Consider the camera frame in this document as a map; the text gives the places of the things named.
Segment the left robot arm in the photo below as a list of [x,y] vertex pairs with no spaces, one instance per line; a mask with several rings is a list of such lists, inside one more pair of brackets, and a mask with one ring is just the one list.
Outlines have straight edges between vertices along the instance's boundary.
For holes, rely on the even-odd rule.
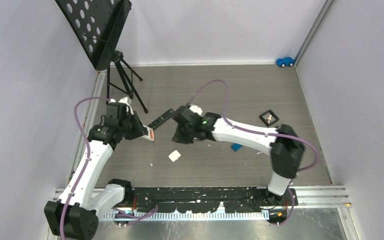
[[131,99],[111,99],[100,124],[82,134],[86,150],[68,186],[55,201],[48,201],[44,214],[53,235],[61,239],[91,240],[99,220],[119,204],[128,207],[134,200],[130,181],[112,179],[103,191],[92,196],[106,162],[122,139],[154,141],[154,131],[142,124]]

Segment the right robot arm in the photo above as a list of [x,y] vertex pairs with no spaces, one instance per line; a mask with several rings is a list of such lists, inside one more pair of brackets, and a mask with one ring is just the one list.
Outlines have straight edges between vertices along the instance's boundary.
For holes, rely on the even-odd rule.
[[197,105],[182,105],[173,114],[177,127],[172,141],[192,144],[195,140],[229,142],[255,149],[271,159],[272,174],[265,190],[271,205],[279,205],[286,197],[290,182],[297,176],[305,146],[286,124],[258,127],[225,118],[218,113],[202,113]]

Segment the white battery cover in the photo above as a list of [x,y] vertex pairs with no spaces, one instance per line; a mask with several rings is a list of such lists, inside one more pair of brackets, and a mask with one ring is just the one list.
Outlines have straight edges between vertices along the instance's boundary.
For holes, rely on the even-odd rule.
[[181,157],[181,154],[178,150],[174,150],[172,153],[168,155],[168,158],[174,163]]

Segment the white red remote control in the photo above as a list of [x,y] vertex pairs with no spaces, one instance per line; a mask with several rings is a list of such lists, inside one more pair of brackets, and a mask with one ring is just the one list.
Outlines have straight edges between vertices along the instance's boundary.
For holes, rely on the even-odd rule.
[[148,141],[154,141],[155,140],[155,137],[154,137],[154,130],[150,127],[148,127],[147,125],[141,125],[139,127],[139,130],[140,130],[140,137],[145,139],[145,140],[148,140]]

